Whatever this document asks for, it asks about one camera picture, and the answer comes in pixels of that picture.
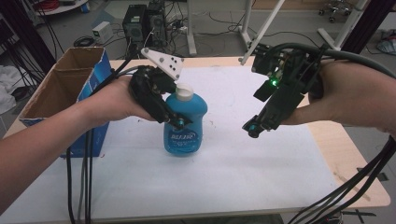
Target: white cloth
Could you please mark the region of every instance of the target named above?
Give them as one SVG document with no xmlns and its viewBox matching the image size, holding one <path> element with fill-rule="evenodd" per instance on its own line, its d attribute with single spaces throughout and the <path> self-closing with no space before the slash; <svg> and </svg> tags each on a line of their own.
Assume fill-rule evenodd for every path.
<svg viewBox="0 0 396 224">
<path fill-rule="evenodd" d="M 0 65 L 0 114 L 16 105 L 11 93 L 23 86 L 25 85 L 21 81 L 21 73 L 16 67 Z"/>
</svg>

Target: white table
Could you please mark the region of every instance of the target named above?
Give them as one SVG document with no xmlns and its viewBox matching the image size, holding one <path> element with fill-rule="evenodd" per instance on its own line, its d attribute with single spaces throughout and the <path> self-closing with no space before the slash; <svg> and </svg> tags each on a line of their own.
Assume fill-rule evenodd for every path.
<svg viewBox="0 0 396 224">
<path fill-rule="evenodd" d="M 232 67 L 238 65 L 235 57 L 186 59 L 185 64 L 180 81 L 189 82 L 209 107 L 202 147 L 189 157 L 174 157 L 163 149 L 160 124 L 137 118 L 110 123 L 102 156 L 93 162 L 95 221 L 295 212 L 364 166 L 345 131 L 332 122 L 248 137 L 241 127 L 263 106 L 252 94 L 264 77 L 249 74 L 248 66 Z M 187 69 L 200 66 L 210 67 Z M 19 125 L 15 122 L 10 133 Z M 80 159 L 72 160 L 75 210 L 80 165 Z M 375 181 L 352 207 L 389 203 Z M 65 162 L 59 159 L 0 223 L 67 219 Z"/>
</svg>

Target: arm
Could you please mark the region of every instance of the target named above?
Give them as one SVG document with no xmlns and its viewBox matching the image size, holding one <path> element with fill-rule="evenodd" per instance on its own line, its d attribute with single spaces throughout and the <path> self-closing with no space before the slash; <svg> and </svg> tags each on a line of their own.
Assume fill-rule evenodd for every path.
<svg viewBox="0 0 396 224">
<path fill-rule="evenodd" d="M 324 96 L 296 109 L 283 124 L 317 120 L 376 127 L 396 136 L 396 79 L 356 63 L 326 62 L 320 71 Z"/>
<path fill-rule="evenodd" d="M 0 215 L 89 129 L 129 116 L 151 119 L 129 95 L 129 80 L 120 77 L 94 96 L 0 141 Z"/>
</svg>

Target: brown cardboard box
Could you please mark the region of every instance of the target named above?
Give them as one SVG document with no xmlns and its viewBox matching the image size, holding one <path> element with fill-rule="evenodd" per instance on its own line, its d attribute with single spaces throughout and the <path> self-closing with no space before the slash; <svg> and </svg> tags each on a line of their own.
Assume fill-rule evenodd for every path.
<svg viewBox="0 0 396 224">
<path fill-rule="evenodd" d="M 103 48 L 67 50 L 22 110 L 19 120 L 31 126 L 89 97 L 92 90 L 110 75 L 110 69 Z M 107 126 L 105 124 L 93 130 L 94 157 L 100 154 Z M 85 135 L 71 146 L 72 157 L 84 156 Z"/>
</svg>

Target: chair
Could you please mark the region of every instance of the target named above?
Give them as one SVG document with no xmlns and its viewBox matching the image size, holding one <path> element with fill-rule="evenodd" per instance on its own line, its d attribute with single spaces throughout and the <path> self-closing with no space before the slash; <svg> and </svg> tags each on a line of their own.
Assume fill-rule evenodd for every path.
<svg viewBox="0 0 396 224">
<path fill-rule="evenodd" d="M 319 15 L 322 16 L 324 15 L 326 10 L 329 10 L 332 15 L 329 17 L 329 22 L 334 23 L 335 22 L 335 13 L 341 12 L 345 16 L 349 16 L 350 13 L 352 12 L 353 9 L 353 4 L 348 3 L 345 0 L 330 0 L 329 3 L 324 5 L 324 8 L 322 8 L 319 11 Z"/>
</svg>

